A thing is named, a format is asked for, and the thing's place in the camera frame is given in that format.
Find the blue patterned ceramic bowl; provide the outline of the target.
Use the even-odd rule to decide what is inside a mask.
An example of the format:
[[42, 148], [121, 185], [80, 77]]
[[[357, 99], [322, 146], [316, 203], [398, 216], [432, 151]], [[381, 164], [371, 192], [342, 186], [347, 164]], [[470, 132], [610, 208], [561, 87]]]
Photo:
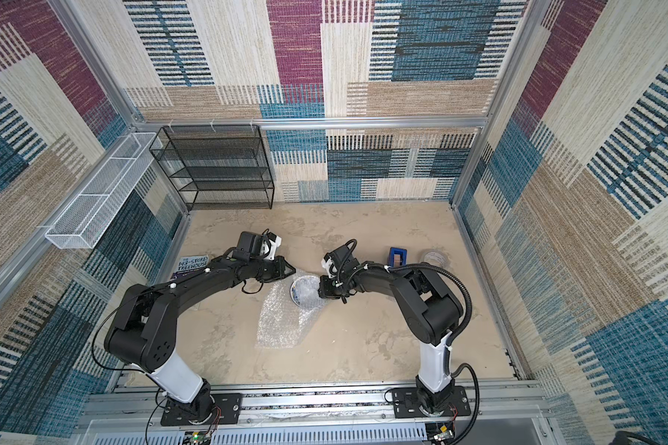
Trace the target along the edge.
[[313, 310], [321, 302], [320, 279], [317, 276], [299, 276], [293, 280], [289, 294], [294, 304], [303, 310]]

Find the clear bubble wrap sheet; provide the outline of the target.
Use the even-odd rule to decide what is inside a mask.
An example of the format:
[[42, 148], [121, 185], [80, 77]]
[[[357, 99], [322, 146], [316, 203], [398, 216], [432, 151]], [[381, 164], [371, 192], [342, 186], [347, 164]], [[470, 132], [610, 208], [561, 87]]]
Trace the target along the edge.
[[293, 276], [274, 283], [263, 301], [257, 331], [257, 345], [266, 349], [291, 349], [301, 344], [319, 315], [326, 307], [322, 300], [313, 310], [297, 307], [289, 290], [293, 280], [299, 276], [314, 276], [296, 272]]

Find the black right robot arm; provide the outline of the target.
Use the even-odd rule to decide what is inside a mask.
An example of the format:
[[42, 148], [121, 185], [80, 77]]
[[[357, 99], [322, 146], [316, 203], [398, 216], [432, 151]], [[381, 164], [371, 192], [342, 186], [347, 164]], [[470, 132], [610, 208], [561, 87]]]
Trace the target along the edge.
[[461, 302], [443, 278], [447, 270], [428, 263], [391, 267], [366, 261], [339, 274], [319, 277], [318, 296], [323, 300], [347, 301], [356, 293], [375, 292], [392, 297], [406, 325], [420, 345], [420, 367], [416, 377], [419, 409], [439, 415], [448, 409], [455, 389], [450, 371], [450, 347], [469, 324], [464, 307], [471, 304], [469, 292], [458, 278], [448, 276], [463, 295]]

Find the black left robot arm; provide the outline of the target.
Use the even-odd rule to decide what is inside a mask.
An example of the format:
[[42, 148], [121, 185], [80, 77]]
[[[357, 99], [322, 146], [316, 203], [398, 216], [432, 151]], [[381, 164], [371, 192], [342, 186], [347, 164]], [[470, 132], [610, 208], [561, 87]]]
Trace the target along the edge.
[[178, 280], [152, 287], [134, 285], [127, 289], [113, 316], [104, 348], [147, 374], [173, 400], [190, 404], [200, 397], [205, 380], [176, 353], [179, 316], [213, 294], [247, 280], [267, 284], [295, 272], [282, 256], [248, 261], [221, 256]]

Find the blue tape dispenser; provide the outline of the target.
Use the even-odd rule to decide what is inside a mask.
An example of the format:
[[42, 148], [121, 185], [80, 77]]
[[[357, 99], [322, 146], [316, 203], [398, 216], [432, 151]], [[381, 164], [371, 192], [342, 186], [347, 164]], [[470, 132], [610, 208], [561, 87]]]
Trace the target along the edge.
[[407, 250], [405, 248], [391, 247], [387, 264], [391, 267], [400, 267], [407, 264]]

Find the colourful treehouse book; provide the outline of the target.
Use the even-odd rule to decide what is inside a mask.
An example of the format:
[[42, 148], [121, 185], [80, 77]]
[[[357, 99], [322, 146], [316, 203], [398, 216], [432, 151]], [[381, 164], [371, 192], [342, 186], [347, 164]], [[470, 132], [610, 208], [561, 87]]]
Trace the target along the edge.
[[192, 274], [201, 269], [204, 269], [209, 262], [210, 258], [208, 255], [182, 257], [179, 260], [178, 265], [176, 266], [176, 270], [171, 276], [171, 279], [176, 280], [183, 276], [187, 276], [188, 274]]

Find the clear tape roll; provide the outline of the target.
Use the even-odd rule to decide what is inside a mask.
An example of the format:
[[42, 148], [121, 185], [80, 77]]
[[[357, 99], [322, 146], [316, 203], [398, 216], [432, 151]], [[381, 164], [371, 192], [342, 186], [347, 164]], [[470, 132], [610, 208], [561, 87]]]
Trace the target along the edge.
[[447, 269], [450, 264], [448, 256], [440, 250], [425, 250], [420, 261], [444, 269]]

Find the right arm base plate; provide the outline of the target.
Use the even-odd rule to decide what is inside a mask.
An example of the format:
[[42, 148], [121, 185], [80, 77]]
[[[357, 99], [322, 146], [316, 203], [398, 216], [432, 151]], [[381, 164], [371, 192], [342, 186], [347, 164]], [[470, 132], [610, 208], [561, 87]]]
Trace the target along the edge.
[[425, 387], [393, 388], [384, 392], [384, 400], [393, 406], [395, 418], [470, 416], [467, 391], [448, 385], [440, 392]]

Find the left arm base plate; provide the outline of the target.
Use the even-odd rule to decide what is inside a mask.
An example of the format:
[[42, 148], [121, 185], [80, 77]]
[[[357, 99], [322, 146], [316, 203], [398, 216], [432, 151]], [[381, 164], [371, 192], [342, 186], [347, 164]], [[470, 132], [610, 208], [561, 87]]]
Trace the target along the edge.
[[161, 426], [221, 426], [235, 425], [243, 395], [241, 393], [215, 393], [208, 397], [197, 396], [191, 403], [178, 402], [167, 397]]

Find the aluminium front rail frame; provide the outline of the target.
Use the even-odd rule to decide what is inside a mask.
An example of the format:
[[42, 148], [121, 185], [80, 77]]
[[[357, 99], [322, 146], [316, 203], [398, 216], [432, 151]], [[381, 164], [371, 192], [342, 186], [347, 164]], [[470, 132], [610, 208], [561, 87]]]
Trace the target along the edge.
[[219, 420], [193, 426], [151, 387], [89, 398], [73, 444], [562, 444], [561, 427], [531, 380], [467, 379], [445, 414], [414, 408], [399, 382], [220, 385]]

